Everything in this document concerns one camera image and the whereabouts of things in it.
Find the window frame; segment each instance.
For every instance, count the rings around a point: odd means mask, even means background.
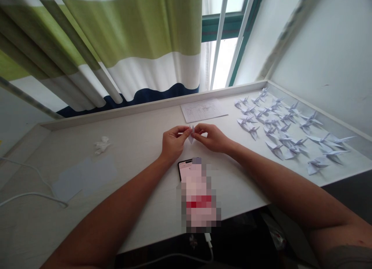
[[[241,59],[244,54],[245,47],[248,43],[249,36],[252,32],[253,25],[255,23],[258,10],[260,8],[262,0],[253,0],[252,8],[249,13],[248,22],[244,30],[243,40],[239,49],[238,57],[232,72],[229,87],[234,85],[236,74],[238,72]],[[242,10],[239,12],[229,12],[225,14],[225,22],[222,30],[221,39],[237,38],[239,35],[241,23],[243,21],[244,10],[246,8],[248,0],[243,0]],[[204,15],[202,16],[201,22],[201,41],[210,42],[217,40],[218,23],[220,20],[220,14]]]

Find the window bar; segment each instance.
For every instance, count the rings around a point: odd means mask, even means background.
[[[245,27],[246,27],[247,22],[248,22],[249,14],[250,14],[251,9],[252,9],[252,4],[253,4],[253,0],[248,0],[247,7],[245,8],[245,12],[244,12],[243,21],[241,23],[241,27],[240,27],[240,31],[239,31],[239,35],[238,35],[238,40],[236,41],[235,51],[234,51],[234,55],[232,57],[230,71],[229,71],[229,75],[227,76],[227,81],[226,81],[225,87],[229,87],[231,76],[233,75],[234,66],[235,66],[235,63],[236,63],[236,59],[238,57],[241,42],[243,41],[243,35],[244,35]]]
[[[220,50],[220,44],[221,44],[221,38],[222,38],[222,31],[223,31],[223,28],[224,28],[224,22],[225,22],[226,6],[227,6],[227,0],[222,0],[221,14],[220,14],[220,20],[219,20],[219,22],[218,22],[218,30],[217,30],[216,49],[215,49],[215,51],[214,51],[214,61],[213,61],[213,69],[212,69],[212,79],[211,79],[211,81],[210,81],[210,87],[209,87],[209,90],[213,90],[213,82],[214,82],[214,76],[215,76],[215,74],[216,74],[218,52],[219,52],[219,50]]]

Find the person's left hand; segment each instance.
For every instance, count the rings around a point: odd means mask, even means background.
[[[183,151],[183,144],[191,134],[192,129],[188,126],[176,126],[163,133],[163,150],[161,157],[174,163]]]

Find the desk surface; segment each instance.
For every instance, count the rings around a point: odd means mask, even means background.
[[[319,145],[310,140],[305,143],[310,151],[309,158],[301,154],[296,159],[281,161],[266,146],[265,140],[268,137],[264,135],[261,123],[258,123],[260,129],[257,141],[254,141],[250,134],[237,124],[236,119],[241,116],[241,113],[234,107],[234,100],[247,95],[257,96],[258,91],[220,97],[220,102],[229,115],[204,122],[217,125],[229,138],[285,165],[319,186],[372,168],[371,160],[351,149],[351,153],[340,156],[344,162],[343,166],[331,163],[321,173],[308,176],[307,162],[321,155]],[[271,102],[270,97],[269,95],[268,102],[262,106]],[[69,232],[95,206],[157,158],[161,152],[164,131],[175,125],[184,124],[180,106],[173,106],[51,132],[27,160],[27,164],[39,168],[42,176],[49,183],[56,181],[59,173],[88,156],[96,161],[108,154],[114,157],[118,177],[89,197],[84,198],[82,192],[78,193],[66,209],[55,202],[39,197],[20,198],[2,207],[0,209],[2,238],[0,267],[41,266]],[[292,137],[300,139],[305,136],[305,133],[298,125],[292,125],[289,133]],[[313,135],[322,136],[324,133],[325,130],[312,127]],[[95,156],[93,143],[103,135],[110,138],[112,145],[102,156]],[[219,169],[218,175],[212,179],[212,188],[217,190],[222,219],[269,203],[239,164],[226,155],[208,151],[196,141],[191,145],[186,140],[179,161],[196,156],[201,157],[203,163],[212,164]],[[176,199],[176,187],[179,184],[177,162],[164,175],[120,252],[181,233],[180,215],[177,211],[179,203]],[[49,193],[32,170],[22,167],[4,186],[0,200],[30,191]]]

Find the forearm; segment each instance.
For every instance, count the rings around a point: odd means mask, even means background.
[[[105,267],[130,233],[171,163],[159,157],[91,211],[44,264]]]
[[[232,142],[226,153],[250,172],[275,205],[304,228],[338,226],[357,218],[317,185],[236,142]]]

